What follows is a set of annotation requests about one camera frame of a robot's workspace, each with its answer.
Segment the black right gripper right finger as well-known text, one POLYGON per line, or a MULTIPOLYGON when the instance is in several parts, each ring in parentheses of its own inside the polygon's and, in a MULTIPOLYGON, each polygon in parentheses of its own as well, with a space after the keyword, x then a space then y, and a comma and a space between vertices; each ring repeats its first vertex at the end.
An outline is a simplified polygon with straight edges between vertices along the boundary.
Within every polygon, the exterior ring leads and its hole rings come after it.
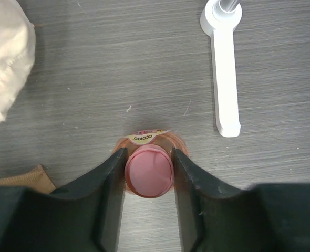
POLYGON ((241 190, 172 152, 183 251, 310 251, 310 183, 241 190))

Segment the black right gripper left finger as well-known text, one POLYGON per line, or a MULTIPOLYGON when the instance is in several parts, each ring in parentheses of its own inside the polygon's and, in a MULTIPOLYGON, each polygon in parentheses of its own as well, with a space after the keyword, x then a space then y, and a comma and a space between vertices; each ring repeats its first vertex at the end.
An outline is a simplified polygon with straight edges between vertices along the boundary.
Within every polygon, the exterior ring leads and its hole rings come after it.
POLYGON ((116 251, 127 154, 49 194, 0 186, 0 251, 116 251))

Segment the pink bottle pink cap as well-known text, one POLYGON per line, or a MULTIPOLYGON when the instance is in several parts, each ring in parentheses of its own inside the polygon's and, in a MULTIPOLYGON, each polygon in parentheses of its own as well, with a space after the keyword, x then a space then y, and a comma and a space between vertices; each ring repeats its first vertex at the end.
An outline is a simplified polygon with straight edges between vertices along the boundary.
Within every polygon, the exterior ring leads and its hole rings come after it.
POLYGON ((170 130, 143 130, 122 137, 113 152, 126 148, 126 189, 144 198, 157 198, 173 188, 172 150, 188 154, 184 140, 170 130))

